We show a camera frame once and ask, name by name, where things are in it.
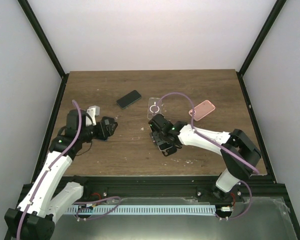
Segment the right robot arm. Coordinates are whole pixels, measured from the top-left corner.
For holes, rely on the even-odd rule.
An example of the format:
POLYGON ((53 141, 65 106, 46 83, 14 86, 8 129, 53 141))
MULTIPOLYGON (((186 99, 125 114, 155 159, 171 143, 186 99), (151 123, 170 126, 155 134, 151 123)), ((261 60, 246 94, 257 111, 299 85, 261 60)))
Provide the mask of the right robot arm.
POLYGON ((230 191, 241 181, 259 174, 256 166, 262 157, 261 151, 240 129, 232 132, 216 132, 193 126, 193 123, 168 121, 162 114, 148 122, 152 142, 167 157, 183 146, 197 147, 222 157, 226 169, 211 188, 213 198, 219 202, 230 196, 230 191))

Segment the silver phone black screen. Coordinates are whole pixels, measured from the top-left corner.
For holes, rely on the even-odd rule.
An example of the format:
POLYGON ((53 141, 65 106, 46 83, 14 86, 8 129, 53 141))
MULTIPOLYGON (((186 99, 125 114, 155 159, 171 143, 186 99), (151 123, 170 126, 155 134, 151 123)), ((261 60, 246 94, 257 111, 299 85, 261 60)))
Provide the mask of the silver phone black screen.
POLYGON ((164 143, 161 143, 158 145, 158 149, 161 151, 161 152, 164 152, 170 148, 172 148, 173 145, 169 142, 164 142, 164 143))

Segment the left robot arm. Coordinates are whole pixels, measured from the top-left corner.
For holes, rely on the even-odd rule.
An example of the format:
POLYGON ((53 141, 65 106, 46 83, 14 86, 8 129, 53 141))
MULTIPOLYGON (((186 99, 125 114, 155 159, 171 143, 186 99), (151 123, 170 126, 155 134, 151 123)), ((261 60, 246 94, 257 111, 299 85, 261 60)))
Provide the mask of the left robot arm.
POLYGON ((98 107, 70 110, 66 124, 52 140, 43 168, 24 199, 9 208, 4 220, 12 237, 17 240, 49 240, 56 223, 68 208, 79 200, 87 202, 92 189, 76 177, 57 195, 55 191, 65 171, 73 163, 83 144, 93 140, 106 141, 118 126, 112 117, 96 121, 98 107))

